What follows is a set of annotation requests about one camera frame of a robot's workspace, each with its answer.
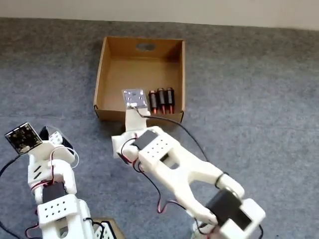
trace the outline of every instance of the electric wire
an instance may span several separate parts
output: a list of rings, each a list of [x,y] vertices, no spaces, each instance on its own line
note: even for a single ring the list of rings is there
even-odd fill
[[[84,218],[83,221],[87,221],[87,220],[90,220],[92,222],[92,225],[98,225],[101,227],[101,234],[100,234],[100,239],[103,239],[103,234],[104,234],[104,230],[105,230],[105,227],[103,226],[102,223],[99,223],[99,222],[95,222],[92,218]]]
[[[78,153],[75,151],[75,149],[73,149],[73,148],[65,147],[65,146],[56,147],[56,148],[54,148],[54,149],[51,151],[51,153],[50,153],[50,159],[52,160],[52,159],[53,159],[53,153],[54,153],[56,150],[61,149],[61,148],[66,148],[66,149],[68,149],[68,150],[70,150],[70,151],[72,151],[72,152],[74,153],[74,158],[77,159],[77,162],[76,162],[76,164],[75,164],[74,166],[72,166],[72,169],[75,169],[75,168],[79,165],[79,163],[80,163],[80,157],[79,157],[79,154],[78,154]]]
[[[185,208],[183,205],[179,204],[178,202],[176,202],[176,201],[174,201],[174,200],[166,201],[165,205],[164,205],[162,208],[160,208],[161,193],[160,193],[159,188],[158,188],[158,187],[156,186],[156,184],[152,181],[152,179],[151,179],[148,175],[146,175],[146,173],[141,169],[141,162],[138,162],[138,169],[139,169],[138,172],[139,172],[139,173],[142,173],[142,174],[153,184],[153,186],[156,188],[156,190],[157,190],[157,192],[158,192],[158,194],[159,194],[158,208],[157,208],[157,212],[158,212],[159,214],[161,214],[161,213],[163,213],[163,212],[165,211],[165,209],[166,209],[166,207],[167,207],[167,205],[168,205],[169,203],[178,205],[179,207],[181,207],[181,208],[183,208],[184,210],[186,210],[186,208]],[[202,235],[209,235],[210,233],[203,233],[203,232],[200,230],[199,224],[198,224],[198,220],[197,220],[196,218],[194,218],[194,219],[195,219],[195,221],[196,221],[196,225],[197,225],[197,230],[198,230],[198,232],[199,232],[200,234],[202,234]]]
[[[36,229],[36,228],[38,228],[38,227],[39,227],[39,223],[35,224],[35,225],[32,226],[32,227],[27,228],[27,229],[24,231],[25,236],[26,236],[27,238],[29,238],[29,239],[42,239],[42,238],[39,238],[39,237],[31,237],[31,236],[29,235],[29,233],[28,233],[29,230]]]
[[[185,132],[194,140],[194,142],[196,143],[196,145],[198,146],[198,148],[200,149],[200,151],[201,151],[202,154],[204,155],[205,161],[206,161],[206,162],[209,162],[208,157],[207,157],[207,155],[206,155],[204,149],[203,149],[202,146],[199,144],[199,142],[197,141],[197,139],[195,138],[195,136],[192,135],[192,133],[190,133],[190,131],[189,131],[185,126],[183,126],[181,123],[179,123],[179,122],[177,122],[177,121],[175,121],[175,120],[172,120],[172,119],[168,119],[168,118],[164,118],[164,117],[159,117],[159,116],[145,116],[145,115],[143,115],[143,114],[141,114],[141,113],[139,112],[138,108],[134,107],[134,109],[137,111],[137,113],[138,113],[138,114],[140,115],[140,117],[142,117],[142,118],[164,120],[164,121],[168,121],[168,122],[171,122],[171,123],[174,123],[174,124],[180,126],[180,127],[181,127],[182,129],[184,129]],[[159,201],[158,201],[158,202],[160,203],[160,191],[159,191],[158,187],[155,185],[155,183],[154,183],[145,173],[143,173],[143,174],[144,174],[144,176],[155,186],[156,190],[158,191],[158,193],[159,193]],[[218,176],[218,178],[217,178],[217,180],[216,180],[216,182],[215,182],[215,187],[216,187],[217,189],[219,189],[217,185],[218,185],[220,179],[222,178],[222,176],[224,176],[224,175],[229,175],[229,174],[228,174],[227,172],[222,172],[222,173]],[[196,221],[196,224],[197,224],[198,232],[199,232],[200,234],[202,234],[202,235],[207,235],[207,234],[204,234],[203,232],[201,232],[201,230],[199,229],[199,224],[198,224],[198,221],[197,221],[196,218],[195,218],[195,221]],[[264,236],[264,230],[263,230],[263,228],[262,228],[261,225],[259,225],[259,229],[260,229],[260,231],[261,231],[261,234],[260,234],[260,236],[259,236],[258,239],[261,239],[261,238]]]
[[[5,170],[12,165],[14,162],[17,161],[17,159],[19,159],[22,155],[24,154],[20,154],[18,156],[16,156],[14,159],[11,159],[8,163],[6,163],[6,165],[0,170],[0,177],[3,175],[3,173],[5,172]],[[7,228],[1,221],[0,221],[0,228],[2,228],[6,233],[10,234],[11,236],[13,236],[16,239],[22,239],[21,237],[19,237],[16,233],[14,233],[13,231],[11,231],[9,228]]]
[[[125,155],[123,155],[123,149],[124,149],[124,146],[130,142],[131,140],[134,140],[134,139],[137,139],[136,137],[133,137],[133,138],[130,138],[128,140],[126,140],[126,142],[122,145],[122,148],[121,148],[121,155],[125,158],[125,160],[128,162],[128,163],[133,163],[132,161],[130,161]]]
[[[197,141],[197,139],[195,138],[195,136],[185,127],[183,126],[180,122],[174,121],[172,119],[168,119],[168,118],[164,118],[164,117],[160,117],[160,116],[144,116],[143,114],[141,114],[138,110],[138,108],[134,108],[137,113],[142,117],[142,118],[146,118],[146,119],[158,119],[158,120],[165,120],[171,123],[174,123],[178,126],[180,126],[182,129],[185,130],[185,132],[194,140],[194,142],[196,143],[196,145],[198,146],[198,148],[200,149],[201,153],[204,155],[205,161],[209,162],[208,160],[208,156],[206,155],[204,149],[202,148],[202,146],[199,144],[199,142]]]

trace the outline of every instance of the open cardboard box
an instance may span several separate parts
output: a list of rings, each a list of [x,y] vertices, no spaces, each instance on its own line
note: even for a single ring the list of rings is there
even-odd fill
[[[157,114],[181,122],[185,109],[185,42],[177,39],[105,37],[97,75],[94,109],[100,120],[125,123],[124,89],[172,87],[174,114]],[[148,121],[148,125],[165,121]]]

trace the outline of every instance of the circuit board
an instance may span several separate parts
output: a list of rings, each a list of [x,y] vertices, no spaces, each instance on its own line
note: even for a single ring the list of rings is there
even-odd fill
[[[40,136],[28,122],[23,123],[4,136],[18,154],[27,153],[42,144]]]
[[[146,108],[148,106],[144,90],[123,90],[124,101],[127,109]]]

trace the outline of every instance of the black circuit board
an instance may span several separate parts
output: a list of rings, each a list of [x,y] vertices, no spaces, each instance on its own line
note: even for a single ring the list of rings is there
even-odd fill
[[[41,138],[28,122],[23,123],[4,136],[18,154],[27,153],[42,144]]]

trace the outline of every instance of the black cable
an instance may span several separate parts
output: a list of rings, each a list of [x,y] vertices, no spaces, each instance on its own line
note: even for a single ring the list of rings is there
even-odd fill
[[[8,163],[6,163],[6,165],[0,170],[0,177],[3,175],[4,171],[14,162],[16,162],[17,159],[19,159],[22,155],[24,154],[20,154],[17,157],[15,157],[14,159],[10,160]],[[0,221],[0,228],[2,228],[6,233],[10,234],[11,236],[13,236],[16,239],[22,239],[21,237],[19,237],[17,234],[15,234],[14,232],[12,232],[10,229],[8,229],[5,225],[3,225],[3,223]]]
[[[126,142],[122,145],[122,148],[121,148],[121,155],[123,155],[123,148],[124,148],[125,144],[127,144],[128,142],[130,142],[130,141],[131,141],[131,140],[133,140],[133,139],[136,139],[136,137],[134,137],[134,138],[130,138],[130,139],[126,140]]]
[[[183,126],[180,122],[174,121],[174,120],[172,120],[172,119],[167,119],[167,118],[164,118],[164,117],[160,117],[160,116],[144,116],[144,115],[142,115],[142,114],[139,112],[139,110],[138,110],[137,108],[135,108],[135,110],[138,112],[138,114],[139,114],[142,118],[146,118],[146,119],[158,119],[158,120],[161,119],[161,120],[165,120],[165,121],[168,121],[168,122],[171,122],[171,123],[174,123],[174,124],[180,126],[180,127],[181,127],[182,129],[184,129],[185,132],[195,141],[195,143],[197,144],[198,148],[200,149],[200,151],[201,151],[202,154],[204,155],[206,162],[209,162],[208,157],[207,157],[207,155],[206,155],[204,149],[200,146],[200,144],[199,144],[199,142],[197,141],[197,139],[195,138],[195,136],[192,135],[192,134],[188,131],[188,129],[187,129],[185,126]]]
[[[83,221],[87,221],[87,220],[90,220],[92,222],[92,225],[99,225],[102,228],[100,239],[103,239],[103,234],[104,234],[105,227],[102,225],[102,223],[95,222],[95,221],[93,221],[92,218],[84,218],[83,219]]]
[[[31,229],[36,229],[37,227],[39,227],[39,223],[35,224],[35,225],[32,226],[32,227],[27,228],[27,229],[24,231],[25,236],[26,236],[27,238],[29,238],[29,239],[42,239],[42,238],[39,238],[39,237],[29,237],[29,235],[28,235],[28,231],[29,231],[29,230],[31,230]]]
[[[101,230],[101,235],[100,235],[100,239],[103,239],[103,234],[104,234],[104,229],[105,229],[105,227],[102,225],[102,223],[98,223],[98,222],[93,222],[92,224],[93,224],[93,225],[99,225],[99,226],[102,228],[102,230]]]
[[[260,224],[259,224],[259,229],[260,229],[260,236],[258,237],[258,239],[261,239],[264,236],[264,229]]]
[[[121,156],[125,159],[126,164],[132,163],[132,161],[130,161],[125,155],[123,155],[123,148],[124,148],[125,144],[127,144],[128,142],[130,142],[130,141],[133,140],[133,139],[137,139],[137,138],[134,137],[134,138],[128,139],[128,140],[122,145],[122,148],[121,148],[120,154],[121,154]]]
[[[142,174],[153,184],[153,186],[156,188],[157,192],[159,193],[159,200],[158,200],[158,205],[159,205],[160,198],[161,198],[161,194],[160,194],[159,188],[158,188],[158,187],[156,186],[156,184],[152,181],[152,179],[150,179],[149,176],[146,175],[145,172],[143,172],[143,170],[141,169],[141,162],[138,163],[138,168],[139,168],[139,171],[138,171],[138,172],[142,173]],[[166,205],[169,204],[169,203],[173,203],[173,204],[175,204],[175,205],[178,205],[179,207],[181,207],[181,208],[183,208],[184,210],[186,210],[186,208],[185,208],[183,205],[179,204],[179,203],[176,202],[176,201],[167,201],[161,211],[163,211],[163,209],[164,209],[164,208],[166,207]],[[209,235],[210,233],[203,233],[203,232],[200,230],[199,224],[198,224],[198,220],[197,220],[196,218],[194,218],[194,219],[195,219],[195,222],[196,222],[196,225],[197,225],[197,230],[198,230],[198,232],[199,232],[200,234],[202,234],[202,235]]]
[[[195,138],[195,136],[192,135],[192,134],[189,132],[189,130],[188,130],[185,126],[183,126],[180,122],[174,121],[174,120],[172,120],[172,119],[164,118],[164,117],[159,117],[159,116],[145,116],[145,115],[142,115],[137,108],[134,108],[134,109],[137,111],[137,113],[138,113],[142,118],[146,118],[146,119],[158,119],[158,120],[161,119],[161,120],[165,120],[165,121],[168,121],[168,122],[171,122],[171,123],[174,123],[174,124],[180,126],[182,129],[185,130],[185,132],[186,132],[186,133],[194,140],[194,142],[197,144],[198,148],[200,149],[200,151],[201,151],[202,154],[204,155],[206,162],[209,162],[208,157],[207,157],[207,155],[206,155],[204,149],[201,147],[201,145],[199,144],[199,142],[197,141],[197,139]],[[140,172],[140,173],[143,173],[143,175],[154,185],[154,187],[156,188],[156,190],[157,190],[158,193],[159,193],[159,200],[160,200],[160,191],[159,191],[158,187],[155,185],[155,183],[154,183],[141,169],[140,169],[140,171],[138,171],[135,167],[133,167],[133,168],[134,168],[135,171]],[[215,182],[215,187],[216,187],[217,189],[219,189],[219,188],[217,187],[217,184],[219,183],[219,181],[220,181],[220,179],[222,178],[222,176],[224,176],[225,174],[226,174],[226,175],[229,175],[227,172],[222,172],[222,174],[220,174],[220,175],[218,176],[218,178],[217,178],[217,180],[216,180],[216,182]],[[197,229],[198,229],[199,233],[202,234],[202,235],[208,235],[208,234],[203,233],[203,232],[199,229],[198,221],[197,221],[196,218],[194,218],[194,219],[195,219],[195,221],[196,221]],[[263,230],[263,228],[262,228],[261,225],[259,225],[259,229],[260,229],[260,231],[261,231],[261,234],[260,234],[260,236],[259,236],[258,239],[261,239],[261,238],[264,236],[264,230]]]
[[[134,169],[136,172],[141,173],[141,171],[136,168],[136,166],[135,166],[136,163],[137,163],[137,161],[134,161],[134,162],[133,162],[133,169]]]

